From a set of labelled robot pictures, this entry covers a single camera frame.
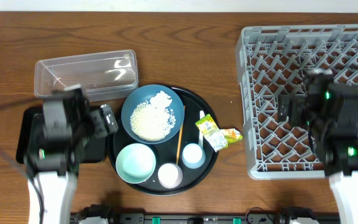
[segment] round black tray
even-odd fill
[[[183,122],[183,132],[180,145],[180,152],[189,143],[198,144],[198,138],[200,131],[196,126],[196,121],[200,120],[200,110],[203,110],[205,114],[210,114],[216,121],[216,117],[207,102],[197,94],[190,90],[184,90],[182,88],[171,87],[178,96],[181,98],[183,104],[186,106],[185,109],[185,120]],[[212,167],[215,165],[216,159],[218,158],[218,152],[209,145],[207,140],[204,139],[203,147],[206,154],[205,163],[198,169],[189,169],[179,158],[178,165],[183,171],[183,180],[178,187],[174,189],[166,189],[162,187],[158,181],[157,173],[161,165],[172,162],[176,162],[177,147],[178,147],[179,133],[177,133],[170,140],[160,143],[148,145],[155,153],[157,165],[155,166],[154,173],[145,182],[140,184],[128,184],[132,188],[141,192],[151,195],[174,195],[182,193],[186,190],[191,189],[200,183],[210,172]],[[119,152],[127,145],[136,143],[137,141],[132,139],[122,126],[121,119],[118,120],[118,132],[107,138],[107,152],[109,154],[111,165],[116,169],[116,158]]]

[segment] snack packet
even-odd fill
[[[229,144],[242,140],[241,133],[234,128],[221,129],[221,132],[223,133],[224,138],[228,141]]]
[[[216,125],[210,114],[196,122],[197,128],[203,133],[204,138],[214,148],[215,152],[227,147],[228,141]]]

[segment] green clamp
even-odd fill
[[[241,224],[241,218],[233,218],[233,224]]]
[[[161,218],[160,217],[153,217],[152,224],[160,224]]]

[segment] white powder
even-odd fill
[[[172,103],[171,96],[160,91],[150,99],[150,104],[158,109],[165,109]]]
[[[175,125],[173,110],[167,107],[171,104],[171,96],[163,91],[136,106],[131,115],[131,129],[143,140],[159,141],[165,138]]]

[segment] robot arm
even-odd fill
[[[28,183],[29,223],[66,224],[85,146],[91,138],[115,133],[118,126],[109,105],[90,111],[80,86],[53,93],[44,100],[43,111],[44,125],[32,127],[25,155],[27,172],[33,177]]]
[[[309,143],[324,164],[341,223],[358,223],[358,89],[334,83],[331,71],[304,78],[308,94],[278,96],[278,119],[309,128]]]

